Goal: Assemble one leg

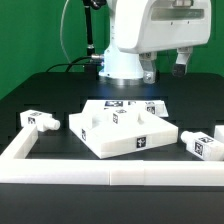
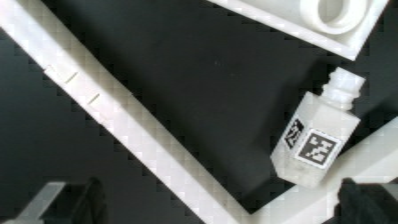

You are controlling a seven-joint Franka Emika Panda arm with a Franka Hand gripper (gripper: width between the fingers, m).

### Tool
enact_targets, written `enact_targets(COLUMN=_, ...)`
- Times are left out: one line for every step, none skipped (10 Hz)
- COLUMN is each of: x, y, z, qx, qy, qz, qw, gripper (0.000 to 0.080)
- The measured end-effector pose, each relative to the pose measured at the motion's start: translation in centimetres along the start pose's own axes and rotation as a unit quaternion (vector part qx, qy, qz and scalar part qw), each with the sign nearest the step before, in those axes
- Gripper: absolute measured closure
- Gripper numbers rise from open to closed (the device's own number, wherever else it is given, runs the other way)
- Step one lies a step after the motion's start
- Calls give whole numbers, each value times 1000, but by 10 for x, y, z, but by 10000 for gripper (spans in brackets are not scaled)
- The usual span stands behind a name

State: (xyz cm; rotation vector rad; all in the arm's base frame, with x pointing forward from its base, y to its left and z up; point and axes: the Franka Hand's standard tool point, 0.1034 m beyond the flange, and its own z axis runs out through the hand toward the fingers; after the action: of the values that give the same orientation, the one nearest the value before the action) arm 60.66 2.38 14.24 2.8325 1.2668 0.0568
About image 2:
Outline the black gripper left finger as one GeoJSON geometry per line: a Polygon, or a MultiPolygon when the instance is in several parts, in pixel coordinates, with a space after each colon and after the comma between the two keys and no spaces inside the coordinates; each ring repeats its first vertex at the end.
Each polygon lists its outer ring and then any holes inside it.
{"type": "Polygon", "coordinates": [[[5,224],[110,224],[103,184],[48,182],[5,224]]]}

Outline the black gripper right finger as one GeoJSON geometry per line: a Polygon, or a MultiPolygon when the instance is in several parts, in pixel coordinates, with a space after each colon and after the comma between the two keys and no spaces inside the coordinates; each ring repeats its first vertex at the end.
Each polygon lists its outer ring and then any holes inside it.
{"type": "Polygon", "coordinates": [[[398,178],[387,183],[345,178],[338,199],[332,224],[398,224],[398,178]]]}

